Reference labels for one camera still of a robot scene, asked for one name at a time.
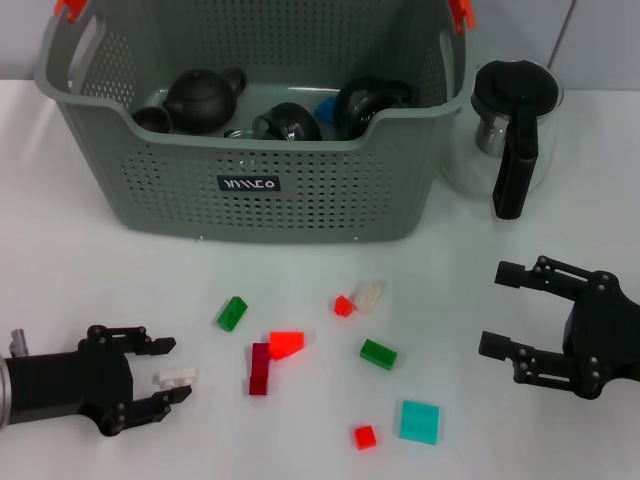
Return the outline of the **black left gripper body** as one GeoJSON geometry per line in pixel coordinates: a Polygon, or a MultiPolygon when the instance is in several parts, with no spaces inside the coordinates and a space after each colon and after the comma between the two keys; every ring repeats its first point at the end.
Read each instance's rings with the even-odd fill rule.
{"type": "Polygon", "coordinates": [[[121,433],[133,401],[126,359],[132,351],[131,328],[94,325],[74,351],[13,353],[7,360],[7,423],[81,415],[105,436],[121,433]]]}

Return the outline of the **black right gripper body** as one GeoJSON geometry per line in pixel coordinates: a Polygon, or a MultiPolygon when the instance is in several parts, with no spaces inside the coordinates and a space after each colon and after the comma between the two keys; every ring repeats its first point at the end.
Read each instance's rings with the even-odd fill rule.
{"type": "Polygon", "coordinates": [[[600,396],[616,379],[639,379],[639,305],[618,278],[595,271],[581,288],[565,324],[563,351],[576,363],[574,393],[600,396]]]}

